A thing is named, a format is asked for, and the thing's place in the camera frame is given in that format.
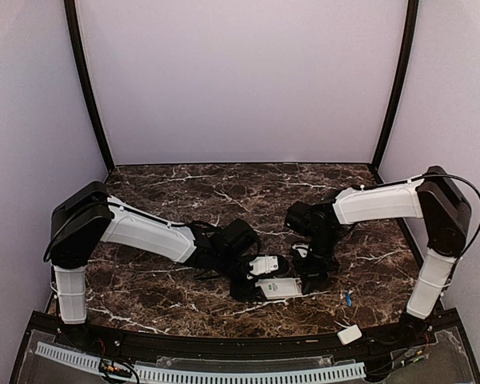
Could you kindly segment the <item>white remote control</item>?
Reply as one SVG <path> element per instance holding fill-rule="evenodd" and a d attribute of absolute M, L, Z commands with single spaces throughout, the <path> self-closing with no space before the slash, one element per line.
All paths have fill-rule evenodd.
<path fill-rule="evenodd" d="M 255 286 L 262 290 L 267 301 L 303 296 L 300 278 L 268 278 L 261 279 Z"/>

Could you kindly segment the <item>white battery cover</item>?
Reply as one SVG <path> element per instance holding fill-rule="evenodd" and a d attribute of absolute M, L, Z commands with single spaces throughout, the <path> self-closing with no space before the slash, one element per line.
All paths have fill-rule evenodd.
<path fill-rule="evenodd" d="M 362 337 L 362 332 L 358 325 L 352 325 L 337 332 L 337 336 L 340 343 L 345 346 L 359 340 Z"/>

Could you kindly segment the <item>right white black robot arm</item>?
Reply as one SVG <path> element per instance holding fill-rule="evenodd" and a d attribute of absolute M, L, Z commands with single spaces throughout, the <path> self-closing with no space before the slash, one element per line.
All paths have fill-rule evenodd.
<path fill-rule="evenodd" d="M 368 337 L 369 342 L 383 346 L 411 346 L 426 332 L 428 317 L 476 238 L 468 234 L 472 209 L 456 185 L 460 180 L 440 166 L 431 166 L 412 178 L 375 186 L 354 185 L 335 190 L 315 204 L 292 204 L 284 224 L 310 240 L 303 250 L 291 252 L 302 292 L 310 293 L 338 271 L 335 247 L 358 223 L 421 219 L 427 236 L 426 255 L 406 310 L 391 333 Z"/>

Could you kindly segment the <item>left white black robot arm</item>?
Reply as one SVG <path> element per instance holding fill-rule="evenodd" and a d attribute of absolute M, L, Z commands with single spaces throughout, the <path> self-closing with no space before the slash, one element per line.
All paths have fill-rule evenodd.
<path fill-rule="evenodd" d="M 241 219 L 220 227 L 194 220 L 159 218 L 108 194 L 102 182 L 91 182 L 57 206 L 51 216 L 50 242 L 43 255 L 52 265 L 65 334 L 80 349 L 97 341 L 86 323 L 85 272 L 99 243 L 144 250 L 201 270 L 212 270 L 243 285 L 259 277 L 252 246 L 260 246 L 255 231 Z"/>

